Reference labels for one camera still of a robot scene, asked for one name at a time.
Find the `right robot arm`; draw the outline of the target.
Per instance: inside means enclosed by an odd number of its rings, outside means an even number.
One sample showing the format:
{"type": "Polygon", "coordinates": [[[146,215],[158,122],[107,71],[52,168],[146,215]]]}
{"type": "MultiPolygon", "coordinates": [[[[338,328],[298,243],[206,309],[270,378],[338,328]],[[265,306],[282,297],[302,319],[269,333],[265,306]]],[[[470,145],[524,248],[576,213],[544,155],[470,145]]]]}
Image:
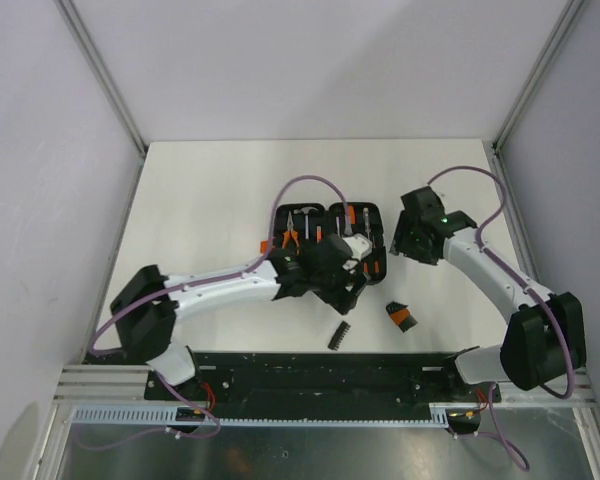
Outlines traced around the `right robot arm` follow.
{"type": "Polygon", "coordinates": [[[507,329],[501,344],[457,353],[441,376],[443,393],[464,401],[479,383],[510,381],[521,390],[546,388],[575,372],[587,351],[581,302],[556,294],[524,274],[480,239],[477,223],[462,211],[446,212],[430,187],[406,193],[391,253],[427,265],[446,261],[462,272],[496,307],[507,329]]]}

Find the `orange handled pliers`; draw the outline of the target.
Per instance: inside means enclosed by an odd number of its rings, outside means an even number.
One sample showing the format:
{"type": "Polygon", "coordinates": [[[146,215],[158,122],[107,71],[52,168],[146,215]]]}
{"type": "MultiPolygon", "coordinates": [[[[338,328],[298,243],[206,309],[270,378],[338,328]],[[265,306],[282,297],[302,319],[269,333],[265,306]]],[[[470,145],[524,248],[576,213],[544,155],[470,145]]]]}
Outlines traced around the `orange handled pliers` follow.
{"type": "Polygon", "coordinates": [[[300,248],[299,236],[294,227],[293,214],[291,211],[289,211],[287,215],[286,230],[283,234],[281,247],[283,249],[294,249],[295,251],[298,251],[300,248]]]}

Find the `claw hammer black handle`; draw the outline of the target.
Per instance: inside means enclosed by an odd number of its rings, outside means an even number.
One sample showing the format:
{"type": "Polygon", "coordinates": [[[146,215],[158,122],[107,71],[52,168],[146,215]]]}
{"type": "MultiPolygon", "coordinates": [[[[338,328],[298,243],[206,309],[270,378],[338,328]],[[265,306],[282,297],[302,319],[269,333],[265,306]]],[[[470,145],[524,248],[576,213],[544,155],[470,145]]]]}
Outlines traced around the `claw hammer black handle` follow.
{"type": "Polygon", "coordinates": [[[306,206],[300,207],[297,210],[297,212],[301,213],[303,216],[304,239],[307,242],[316,240],[317,233],[314,230],[313,221],[317,218],[318,214],[320,213],[320,210],[314,205],[306,205],[306,206]]]}

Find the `orange handled screwdriver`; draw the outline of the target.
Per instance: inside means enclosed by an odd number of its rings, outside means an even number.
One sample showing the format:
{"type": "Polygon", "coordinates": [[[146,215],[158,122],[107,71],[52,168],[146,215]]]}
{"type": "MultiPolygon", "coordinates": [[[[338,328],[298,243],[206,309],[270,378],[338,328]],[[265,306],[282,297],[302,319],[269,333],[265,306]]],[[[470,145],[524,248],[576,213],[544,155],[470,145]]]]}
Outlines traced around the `orange handled screwdriver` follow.
{"type": "Polygon", "coordinates": [[[352,204],[348,205],[347,219],[348,219],[348,225],[349,225],[349,229],[347,230],[347,232],[348,232],[348,235],[351,236],[355,233],[355,225],[356,225],[356,213],[355,213],[355,208],[352,204]]]}

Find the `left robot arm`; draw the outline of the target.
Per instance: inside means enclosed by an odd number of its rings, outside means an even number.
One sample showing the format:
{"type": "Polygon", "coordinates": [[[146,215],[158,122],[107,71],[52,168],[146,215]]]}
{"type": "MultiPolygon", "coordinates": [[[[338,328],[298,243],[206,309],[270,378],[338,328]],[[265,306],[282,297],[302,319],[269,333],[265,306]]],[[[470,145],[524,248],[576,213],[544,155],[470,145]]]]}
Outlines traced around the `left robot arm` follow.
{"type": "Polygon", "coordinates": [[[166,275],[156,265],[145,266],[110,305],[122,358],[148,365],[177,398],[190,399],[200,390],[201,376],[190,349],[173,337],[179,322],[237,303],[307,293],[345,315],[367,285],[359,266],[371,251],[361,234],[330,234],[299,251],[274,249],[251,265],[208,274],[166,275]]]}

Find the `black bit holder strip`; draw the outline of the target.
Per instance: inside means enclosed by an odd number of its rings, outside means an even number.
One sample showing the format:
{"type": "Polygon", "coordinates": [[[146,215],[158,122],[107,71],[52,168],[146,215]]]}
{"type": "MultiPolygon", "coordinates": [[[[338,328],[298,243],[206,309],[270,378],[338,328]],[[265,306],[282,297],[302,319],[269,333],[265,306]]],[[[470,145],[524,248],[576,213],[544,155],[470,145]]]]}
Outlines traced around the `black bit holder strip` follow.
{"type": "Polygon", "coordinates": [[[350,328],[351,325],[348,322],[341,321],[336,330],[334,331],[334,334],[330,338],[327,344],[327,348],[332,351],[338,351],[343,339],[349,332],[350,328]]]}

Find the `black plastic tool case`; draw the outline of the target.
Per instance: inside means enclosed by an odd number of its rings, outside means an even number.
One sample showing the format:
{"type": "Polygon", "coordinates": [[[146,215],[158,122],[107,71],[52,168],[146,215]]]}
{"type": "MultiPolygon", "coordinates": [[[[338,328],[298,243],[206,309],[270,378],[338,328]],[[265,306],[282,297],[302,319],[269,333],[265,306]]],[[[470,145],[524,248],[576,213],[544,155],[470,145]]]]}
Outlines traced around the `black plastic tool case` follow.
{"type": "MultiPolygon", "coordinates": [[[[354,234],[362,234],[365,237],[363,208],[368,207],[369,209],[373,249],[371,254],[361,262],[359,269],[369,276],[369,283],[371,285],[377,285],[383,281],[387,275],[387,252],[384,242],[384,226],[381,211],[376,204],[371,202],[351,202],[349,204],[354,206],[356,213],[354,234]]],[[[283,234],[286,230],[286,221],[289,211],[293,214],[294,227],[298,232],[300,248],[309,244],[321,242],[328,234],[337,234],[340,237],[344,236],[347,209],[345,209],[340,202],[334,203],[329,207],[325,207],[320,203],[283,204],[278,206],[275,210],[273,234],[271,235],[271,240],[264,240],[261,242],[261,253],[267,251],[268,244],[271,244],[272,249],[282,248],[283,234]],[[314,205],[320,210],[317,218],[313,221],[317,239],[309,242],[304,239],[303,235],[303,216],[301,213],[297,212],[300,207],[306,205],[314,205]]]]}

